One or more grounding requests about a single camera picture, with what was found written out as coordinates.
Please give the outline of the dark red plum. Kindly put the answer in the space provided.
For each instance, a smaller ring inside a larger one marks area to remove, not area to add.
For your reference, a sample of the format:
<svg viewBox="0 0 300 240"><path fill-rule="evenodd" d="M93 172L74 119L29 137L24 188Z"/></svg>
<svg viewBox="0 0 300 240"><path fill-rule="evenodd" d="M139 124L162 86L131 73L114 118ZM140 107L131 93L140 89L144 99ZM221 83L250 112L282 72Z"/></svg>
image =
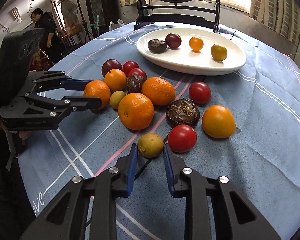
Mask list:
<svg viewBox="0 0 300 240"><path fill-rule="evenodd" d="M105 61L101 69L103 77L105 77L105 75L112 69L122 70L122 64L116 59L108 59Z"/></svg>
<svg viewBox="0 0 300 240"><path fill-rule="evenodd" d="M165 42L169 48L177 49L181 45L181 37L178 34L170 33L166 36Z"/></svg>

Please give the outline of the small yellow longan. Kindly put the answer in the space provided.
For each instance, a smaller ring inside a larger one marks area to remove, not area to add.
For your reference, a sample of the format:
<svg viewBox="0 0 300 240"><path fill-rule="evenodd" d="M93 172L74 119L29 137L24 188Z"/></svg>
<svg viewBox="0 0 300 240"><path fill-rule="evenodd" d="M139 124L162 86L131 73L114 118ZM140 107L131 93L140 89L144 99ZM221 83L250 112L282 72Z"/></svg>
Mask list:
<svg viewBox="0 0 300 240"><path fill-rule="evenodd" d="M114 92L109 100L110 106L114 109L117 110L119 107L120 101L126 96L126 93L123 91L116 91Z"/></svg>
<svg viewBox="0 0 300 240"><path fill-rule="evenodd" d="M159 156L164 148L164 141L161 136L154 133L147 133L138 140L138 153L147 159Z"/></svg>

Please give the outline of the dark brown water chestnut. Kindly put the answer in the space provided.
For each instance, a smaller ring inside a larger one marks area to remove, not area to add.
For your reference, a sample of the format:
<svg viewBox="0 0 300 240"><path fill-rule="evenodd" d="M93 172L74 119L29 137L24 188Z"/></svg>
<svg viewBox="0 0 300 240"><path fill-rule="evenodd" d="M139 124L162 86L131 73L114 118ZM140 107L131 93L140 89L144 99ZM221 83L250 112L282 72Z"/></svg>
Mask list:
<svg viewBox="0 0 300 240"><path fill-rule="evenodd" d="M160 54L164 53L167 49L167 43L160 39L151 39L148 42L148 48L151 52Z"/></svg>
<svg viewBox="0 0 300 240"><path fill-rule="evenodd" d="M200 112L192 100L179 99L169 104L166 118L171 127L188 125L194 128L200 120Z"/></svg>
<svg viewBox="0 0 300 240"><path fill-rule="evenodd" d="M127 93L141 93L146 79L142 75L132 74L127 79Z"/></svg>

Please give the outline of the small orange tomato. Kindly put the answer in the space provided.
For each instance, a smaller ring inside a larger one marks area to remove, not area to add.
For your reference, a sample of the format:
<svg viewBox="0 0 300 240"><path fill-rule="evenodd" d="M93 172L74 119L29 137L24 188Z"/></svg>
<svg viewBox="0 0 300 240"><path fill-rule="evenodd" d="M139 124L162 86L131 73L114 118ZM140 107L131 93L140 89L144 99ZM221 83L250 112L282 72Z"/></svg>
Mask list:
<svg viewBox="0 0 300 240"><path fill-rule="evenodd" d="M201 38L191 37L189 40L189 46L193 51L199 52L203 48L204 42Z"/></svg>

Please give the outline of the yellow green tomato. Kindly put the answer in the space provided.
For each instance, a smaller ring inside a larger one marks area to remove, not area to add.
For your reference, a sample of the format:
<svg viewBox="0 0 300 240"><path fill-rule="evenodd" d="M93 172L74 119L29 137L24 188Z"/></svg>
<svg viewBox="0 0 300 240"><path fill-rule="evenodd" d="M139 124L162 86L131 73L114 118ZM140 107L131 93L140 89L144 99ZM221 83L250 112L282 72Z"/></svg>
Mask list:
<svg viewBox="0 0 300 240"><path fill-rule="evenodd" d="M211 56L216 61L223 61L228 56L228 51L225 48L225 46L222 46L220 44L214 44L211 47Z"/></svg>

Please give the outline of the small orange mandarin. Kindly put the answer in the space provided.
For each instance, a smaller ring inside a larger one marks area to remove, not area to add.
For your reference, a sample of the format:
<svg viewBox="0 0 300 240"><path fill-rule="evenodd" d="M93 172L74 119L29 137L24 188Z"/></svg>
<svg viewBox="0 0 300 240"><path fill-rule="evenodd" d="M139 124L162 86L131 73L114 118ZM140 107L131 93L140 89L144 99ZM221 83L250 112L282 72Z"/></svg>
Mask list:
<svg viewBox="0 0 300 240"><path fill-rule="evenodd" d="M127 77L125 73L119 69L111 69L104 77L104 82L112 93L117 91L125 91L127 85Z"/></svg>

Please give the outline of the person in black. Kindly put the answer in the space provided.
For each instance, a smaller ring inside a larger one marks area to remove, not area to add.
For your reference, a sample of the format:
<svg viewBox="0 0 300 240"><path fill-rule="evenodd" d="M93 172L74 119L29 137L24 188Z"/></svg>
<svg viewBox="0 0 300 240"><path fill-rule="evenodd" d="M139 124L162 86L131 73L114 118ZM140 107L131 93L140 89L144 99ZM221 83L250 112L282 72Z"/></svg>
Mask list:
<svg viewBox="0 0 300 240"><path fill-rule="evenodd" d="M56 64L62 59L61 39L56 34L57 26L48 12L36 8L31 13L31 21L35 28L43 28L44 35L39 44L39 48Z"/></svg>

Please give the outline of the red cherry tomato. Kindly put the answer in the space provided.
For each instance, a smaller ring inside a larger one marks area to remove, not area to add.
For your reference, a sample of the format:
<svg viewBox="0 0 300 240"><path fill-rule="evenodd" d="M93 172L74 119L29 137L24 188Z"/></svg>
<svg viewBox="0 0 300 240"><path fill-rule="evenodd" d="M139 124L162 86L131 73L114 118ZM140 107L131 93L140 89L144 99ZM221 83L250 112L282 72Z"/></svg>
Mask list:
<svg viewBox="0 0 300 240"><path fill-rule="evenodd" d="M126 76L128 76L129 72L135 68L139 68L139 65L134 61L127 61L122 66L122 70Z"/></svg>
<svg viewBox="0 0 300 240"><path fill-rule="evenodd" d="M142 76L144 79L147 79L147 74L144 70L140 69L140 68L134 68L132 69L129 73L128 73L128 77L132 76L132 75L139 75Z"/></svg>

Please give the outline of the large orange mandarin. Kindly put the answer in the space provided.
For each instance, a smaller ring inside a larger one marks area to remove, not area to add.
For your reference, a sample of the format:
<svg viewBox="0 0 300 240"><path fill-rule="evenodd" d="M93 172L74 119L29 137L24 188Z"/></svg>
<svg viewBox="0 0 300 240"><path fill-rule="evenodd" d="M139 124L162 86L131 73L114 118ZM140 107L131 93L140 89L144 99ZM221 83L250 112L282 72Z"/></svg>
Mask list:
<svg viewBox="0 0 300 240"><path fill-rule="evenodd" d="M152 122L154 106L147 96L130 93L120 101L117 112L126 128L139 131L147 128Z"/></svg>
<svg viewBox="0 0 300 240"><path fill-rule="evenodd" d="M169 105L175 98L174 86L160 77L150 77L142 85L141 93L154 105Z"/></svg>

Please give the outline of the white plastic bag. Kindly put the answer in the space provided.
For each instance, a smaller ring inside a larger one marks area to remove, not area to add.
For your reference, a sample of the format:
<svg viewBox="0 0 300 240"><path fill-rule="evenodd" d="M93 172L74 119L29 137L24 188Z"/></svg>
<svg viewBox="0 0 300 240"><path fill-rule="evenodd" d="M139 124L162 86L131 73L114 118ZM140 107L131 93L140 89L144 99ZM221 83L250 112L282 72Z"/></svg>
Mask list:
<svg viewBox="0 0 300 240"><path fill-rule="evenodd" d="M113 21L110 21L109 31L115 30L115 29L120 28L124 25L125 25L125 23L121 19L118 19L117 23L114 23Z"/></svg>

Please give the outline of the blue plaid tablecloth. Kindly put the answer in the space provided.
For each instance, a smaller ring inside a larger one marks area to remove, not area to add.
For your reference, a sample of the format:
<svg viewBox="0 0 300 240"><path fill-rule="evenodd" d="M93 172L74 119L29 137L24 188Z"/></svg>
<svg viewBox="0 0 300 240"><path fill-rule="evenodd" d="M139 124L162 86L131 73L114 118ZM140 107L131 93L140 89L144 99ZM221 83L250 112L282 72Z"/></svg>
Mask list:
<svg viewBox="0 0 300 240"><path fill-rule="evenodd" d="M211 94L198 106L212 122L225 107L225 132L219 125L203 129L198 121L173 126L165 107L157 107L142 131L123 125L117 111L84 111L66 117L55 131L34 132L19 157L31 210L40 214L74 176L99 176L130 152L133 144L155 135L183 158L187 172L234 183L257 207L282 239L300 228L300 69L288 56L233 31L228 37L247 54L246 64L222 76L194 76L163 69L137 51L150 25L119 28L92 40L57 63L53 70L82 80L100 80L108 59L135 61L148 77L159 77L175 88L176 99L200 94L205 83Z"/></svg>

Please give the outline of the standing fan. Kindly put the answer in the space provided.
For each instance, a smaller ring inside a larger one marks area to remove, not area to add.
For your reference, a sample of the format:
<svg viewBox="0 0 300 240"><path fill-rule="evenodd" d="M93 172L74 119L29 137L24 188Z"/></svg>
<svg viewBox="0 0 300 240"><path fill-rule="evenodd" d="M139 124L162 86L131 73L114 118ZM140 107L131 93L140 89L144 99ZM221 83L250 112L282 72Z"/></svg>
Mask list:
<svg viewBox="0 0 300 240"><path fill-rule="evenodd" d="M73 2L63 2L61 12L64 18L66 27L75 27L78 25L77 5Z"/></svg>

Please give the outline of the orange yellow tomato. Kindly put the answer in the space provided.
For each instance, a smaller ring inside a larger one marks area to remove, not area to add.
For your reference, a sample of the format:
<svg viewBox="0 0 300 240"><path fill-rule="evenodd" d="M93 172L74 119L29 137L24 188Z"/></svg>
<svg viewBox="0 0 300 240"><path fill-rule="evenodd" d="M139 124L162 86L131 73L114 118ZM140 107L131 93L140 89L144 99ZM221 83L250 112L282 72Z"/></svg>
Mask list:
<svg viewBox="0 0 300 240"><path fill-rule="evenodd" d="M210 137L223 139L234 134L236 124L230 109L222 105L213 105L203 114L202 128Z"/></svg>

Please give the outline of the dark wooden cabinet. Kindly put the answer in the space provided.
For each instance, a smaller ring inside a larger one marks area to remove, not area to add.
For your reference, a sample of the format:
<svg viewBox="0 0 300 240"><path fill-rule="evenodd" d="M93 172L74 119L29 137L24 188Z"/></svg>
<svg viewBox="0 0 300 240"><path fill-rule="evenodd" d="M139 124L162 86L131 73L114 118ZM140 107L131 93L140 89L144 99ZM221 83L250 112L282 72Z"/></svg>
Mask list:
<svg viewBox="0 0 300 240"><path fill-rule="evenodd" d="M120 18L119 0L85 0L93 37L109 31L110 22Z"/></svg>

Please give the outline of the white ceramic plate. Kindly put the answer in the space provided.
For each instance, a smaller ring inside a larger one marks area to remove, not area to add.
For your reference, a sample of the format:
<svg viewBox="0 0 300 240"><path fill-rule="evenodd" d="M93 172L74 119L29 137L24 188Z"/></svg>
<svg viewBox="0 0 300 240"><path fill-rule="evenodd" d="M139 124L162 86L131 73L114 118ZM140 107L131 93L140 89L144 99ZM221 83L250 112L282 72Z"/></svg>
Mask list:
<svg viewBox="0 0 300 240"><path fill-rule="evenodd" d="M181 37L181 45L177 49L166 49L163 53L154 53L148 48L152 39L163 40L168 34L176 33ZM190 38L201 38L204 45L199 52L190 47ZM216 61L211 55L214 44L225 46L228 55L223 61ZM246 63L247 56L231 40L203 29L194 28L164 28L151 31L140 37L136 42L138 52L152 63L186 74L217 76L230 74Z"/></svg>

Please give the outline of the round bird painting screen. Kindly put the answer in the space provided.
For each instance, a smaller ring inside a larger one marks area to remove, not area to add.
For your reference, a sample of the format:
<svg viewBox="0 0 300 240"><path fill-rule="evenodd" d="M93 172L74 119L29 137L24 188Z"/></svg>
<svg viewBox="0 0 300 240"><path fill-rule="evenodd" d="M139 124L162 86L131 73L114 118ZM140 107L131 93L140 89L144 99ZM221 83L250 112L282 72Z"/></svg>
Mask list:
<svg viewBox="0 0 300 240"><path fill-rule="evenodd" d="M138 0L137 10L138 18L135 21L134 30L141 29L147 25L153 24L155 22L172 22L172 23L182 23L189 25L196 25L199 27L212 29L214 33L219 31L219 20L220 20L220 9L221 0L215 1L215 9L201 8L187 6L185 3L194 0L159 0L164 2L163 5L146 5L143 0ZM181 14L167 14L167 13L153 13L149 14L149 9L180 9L180 10L191 10L199 12L207 12L214 14L215 20L208 21L205 17L194 16L194 15L181 15Z"/></svg>

